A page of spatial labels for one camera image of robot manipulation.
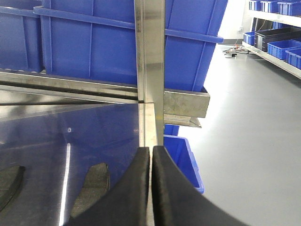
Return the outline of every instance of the black foam pad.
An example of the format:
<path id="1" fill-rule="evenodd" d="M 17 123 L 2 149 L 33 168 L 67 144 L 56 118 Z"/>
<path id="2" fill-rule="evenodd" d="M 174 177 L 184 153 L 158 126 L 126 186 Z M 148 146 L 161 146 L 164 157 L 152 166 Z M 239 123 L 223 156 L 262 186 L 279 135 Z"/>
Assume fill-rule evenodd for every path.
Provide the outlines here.
<path id="1" fill-rule="evenodd" d="M 149 184 L 148 148 L 137 153 L 121 180 L 68 226 L 144 226 Z"/>

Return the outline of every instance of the stainless steel frame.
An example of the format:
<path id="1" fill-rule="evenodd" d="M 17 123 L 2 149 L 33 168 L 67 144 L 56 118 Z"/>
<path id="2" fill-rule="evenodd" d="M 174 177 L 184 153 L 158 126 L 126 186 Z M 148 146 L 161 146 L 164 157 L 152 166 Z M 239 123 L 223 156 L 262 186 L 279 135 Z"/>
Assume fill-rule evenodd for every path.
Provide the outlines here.
<path id="1" fill-rule="evenodd" d="M 164 134 L 165 0 L 135 0 L 138 100 L 154 103 L 158 144 Z"/>
<path id="2" fill-rule="evenodd" d="M 134 86 L 4 70 L 0 71 L 0 93 L 0 105 L 138 103 Z M 191 117 L 204 118 L 209 100 L 208 93 L 167 89 L 164 92 L 164 122 L 191 126 L 187 123 L 188 118 L 188 122 Z"/>

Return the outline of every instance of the reflective metal surface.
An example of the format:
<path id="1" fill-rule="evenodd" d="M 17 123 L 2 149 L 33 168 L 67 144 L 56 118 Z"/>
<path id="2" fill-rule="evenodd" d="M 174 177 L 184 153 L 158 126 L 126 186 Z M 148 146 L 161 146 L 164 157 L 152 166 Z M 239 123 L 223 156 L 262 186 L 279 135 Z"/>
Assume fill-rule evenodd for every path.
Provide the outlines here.
<path id="1" fill-rule="evenodd" d="M 138 100 L 154 103 L 158 144 L 164 133 L 165 0 L 135 0 Z"/>
<path id="2" fill-rule="evenodd" d="M 164 115 L 164 123 L 179 126 L 189 126 L 202 128 L 198 118 L 187 117 L 187 116 L 177 116 L 177 115 Z"/>
<path id="3" fill-rule="evenodd" d="M 124 99 L 126 97 L 137 97 L 138 95 L 137 88 L 128 84 L 125 86 L 124 84 L 120 83 L 97 82 L 56 75 L 47 77 L 45 74 L 41 73 L 29 73 L 1 69 L 0 84 L 36 89 L 45 89 L 45 87 L 48 87 L 49 89 L 49 87 L 52 87 L 59 88 L 59 90 L 62 91 L 66 91 L 67 89 L 70 93 L 79 93 L 79 91 L 82 91 L 85 94 L 98 93 L 99 96 L 101 96 L 101 94 L 110 94 L 112 97 L 122 97 Z"/>
<path id="4" fill-rule="evenodd" d="M 203 118 L 209 99 L 206 92 L 167 89 L 164 92 L 164 112 Z M 0 70 L 0 105 L 91 103 L 138 103 L 137 88 L 127 84 L 75 81 L 60 76 L 45 77 L 41 73 Z"/>
<path id="5" fill-rule="evenodd" d="M 266 13 L 261 11 L 249 10 L 249 15 L 255 18 L 275 21 L 283 24 L 300 27 L 301 17 L 300 16 L 287 16 L 276 13 Z"/>
<path id="6" fill-rule="evenodd" d="M 209 101 L 208 93 L 168 89 L 164 95 L 164 113 L 205 118 Z"/>
<path id="7" fill-rule="evenodd" d="M 70 94 L 50 90 L 21 88 L 0 85 L 0 105 L 74 105 L 108 104 L 111 101 L 129 102 L 132 100 L 112 99 L 94 95 Z M 193 126 L 191 116 L 205 117 L 210 96 L 207 93 L 165 91 L 164 123 Z"/>
<path id="8" fill-rule="evenodd" d="M 20 194 L 0 213 L 3 226 L 62 225 L 89 167 L 107 163 L 114 186 L 139 145 L 138 105 L 0 106 L 0 113 L 0 170 L 25 167 Z"/>
<path id="9" fill-rule="evenodd" d="M 251 51 L 252 53 L 255 53 L 256 55 L 262 57 L 263 59 L 266 59 L 267 61 L 271 62 L 272 64 L 282 68 L 283 70 L 291 73 L 292 75 L 296 76 L 297 78 L 301 79 L 301 70 L 286 63 L 283 60 L 280 60 L 266 52 L 261 51 L 260 49 L 255 48 L 254 46 L 251 46 L 245 42 L 243 42 L 243 46 Z"/>

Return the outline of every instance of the black plastic bin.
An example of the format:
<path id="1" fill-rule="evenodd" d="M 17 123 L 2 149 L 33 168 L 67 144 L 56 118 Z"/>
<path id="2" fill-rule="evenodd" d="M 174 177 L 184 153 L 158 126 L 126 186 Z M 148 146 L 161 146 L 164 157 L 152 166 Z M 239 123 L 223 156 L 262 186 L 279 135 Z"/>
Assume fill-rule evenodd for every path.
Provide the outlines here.
<path id="1" fill-rule="evenodd" d="M 255 47 L 263 52 L 268 51 L 268 43 L 295 39 L 301 37 L 301 29 L 295 27 L 286 27 L 275 30 L 261 31 L 255 33 Z"/>

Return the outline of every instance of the cable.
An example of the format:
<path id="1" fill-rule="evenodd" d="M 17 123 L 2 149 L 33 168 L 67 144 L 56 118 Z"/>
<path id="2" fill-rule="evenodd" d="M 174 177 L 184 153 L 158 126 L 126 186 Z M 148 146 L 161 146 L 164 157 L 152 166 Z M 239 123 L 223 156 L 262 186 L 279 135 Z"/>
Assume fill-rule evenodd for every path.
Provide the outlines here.
<path id="1" fill-rule="evenodd" d="M 258 29 L 259 31 L 263 28 L 263 26 L 265 25 L 265 22 L 266 22 L 266 20 L 264 20 L 264 22 L 263 22 L 261 28 Z"/>

